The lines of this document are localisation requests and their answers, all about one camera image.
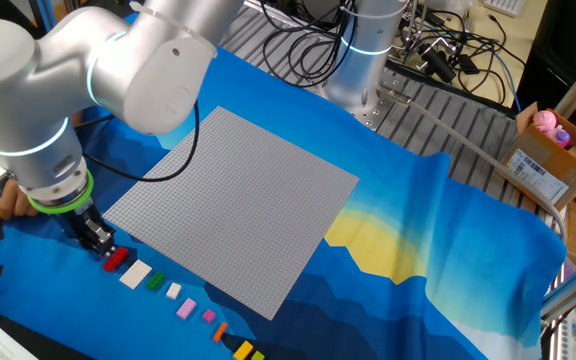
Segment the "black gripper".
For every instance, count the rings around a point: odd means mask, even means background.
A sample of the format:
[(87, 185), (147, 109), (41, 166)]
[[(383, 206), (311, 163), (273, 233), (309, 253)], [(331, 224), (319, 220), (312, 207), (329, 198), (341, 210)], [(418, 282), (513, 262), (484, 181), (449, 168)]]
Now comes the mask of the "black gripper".
[(116, 251), (115, 229), (105, 222), (94, 203), (63, 213), (60, 220), (66, 234), (92, 254), (107, 257)]

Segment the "person's left hand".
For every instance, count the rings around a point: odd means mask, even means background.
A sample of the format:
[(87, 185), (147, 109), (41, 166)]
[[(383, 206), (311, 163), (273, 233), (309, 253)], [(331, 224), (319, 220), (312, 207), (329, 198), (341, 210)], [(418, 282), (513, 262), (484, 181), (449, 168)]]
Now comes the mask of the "person's left hand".
[(0, 219), (34, 217), (38, 211), (30, 204), (26, 194), (12, 180), (8, 180), (0, 194)]

